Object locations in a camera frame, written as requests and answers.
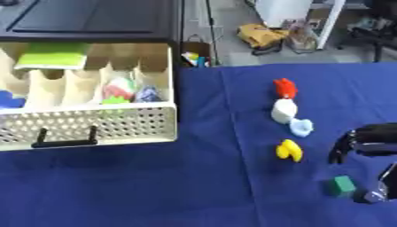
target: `blue object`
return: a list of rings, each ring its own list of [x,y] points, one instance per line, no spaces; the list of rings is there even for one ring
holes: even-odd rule
[[[24,98],[12,98],[12,93],[0,90],[0,109],[21,108],[25,103]]]
[[[367,186],[396,158],[351,153],[342,166],[327,164],[340,133],[397,121],[395,68],[184,69],[176,142],[0,153],[0,226],[394,226],[396,202],[334,199],[319,183],[348,175]],[[300,114],[316,127],[296,139],[299,165],[277,159],[275,145],[292,135],[264,114],[280,77],[297,82]]]
[[[161,98],[154,86],[144,86],[136,94],[136,102],[138,103],[150,103],[150,102],[160,102]]]
[[[310,120],[292,119],[290,121],[291,133],[297,137],[307,137],[314,130]]]
[[[197,66],[198,67],[206,67],[206,58],[198,57]]]

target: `black chair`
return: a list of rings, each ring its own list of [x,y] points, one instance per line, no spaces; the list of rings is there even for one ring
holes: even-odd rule
[[[365,29],[355,27],[344,39],[338,49],[342,50],[343,46],[352,42],[364,42],[372,44],[375,48],[374,62],[382,59],[383,49],[385,47],[397,50],[397,0],[372,0],[367,1],[366,5],[370,8],[373,17],[379,20],[390,20],[391,23],[380,29]]]

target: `metal pole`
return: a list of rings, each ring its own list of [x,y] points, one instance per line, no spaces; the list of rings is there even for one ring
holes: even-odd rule
[[[214,19],[213,19],[213,14],[211,12],[211,2],[210,2],[210,0],[206,0],[206,10],[207,10],[207,13],[208,13],[208,22],[209,22],[209,27],[210,27],[210,30],[211,30],[211,37],[213,39],[215,65],[219,66],[221,64],[221,62],[219,62],[218,48],[216,46],[216,39],[215,39],[215,32],[214,32]]]

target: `floor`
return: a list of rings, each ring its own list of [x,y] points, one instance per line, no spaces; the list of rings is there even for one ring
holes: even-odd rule
[[[369,46],[349,46],[343,51],[335,48],[340,37],[334,31],[323,51],[310,54],[296,54],[288,47],[279,53],[254,57],[250,48],[236,36],[238,26],[246,23],[259,23],[260,18],[245,0],[212,0],[215,20],[215,36],[218,43],[219,59],[223,66],[255,66],[272,63],[352,63],[371,62],[373,51]],[[210,29],[206,13],[206,0],[186,0],[186,39],[194,34],[211,43]],[[385,50],[383,61],[397,61],[397,53]]]

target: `drawer compartment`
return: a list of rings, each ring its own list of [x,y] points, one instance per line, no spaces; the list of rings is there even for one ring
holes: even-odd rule
[[[71,146],[88,141],[92,130],[96,145],[176,139],[173,55],[167,44],[93,43],[83,70],[56,71],[14,70],[27,44],[0,46],[0,89],[27,98],[22,108],[0,109],[0,151],[32,149],[37,142],[37,147]],[[133,76],[137,87],[155,87],[160,101],[102,105],[104,86],[121,74]]]

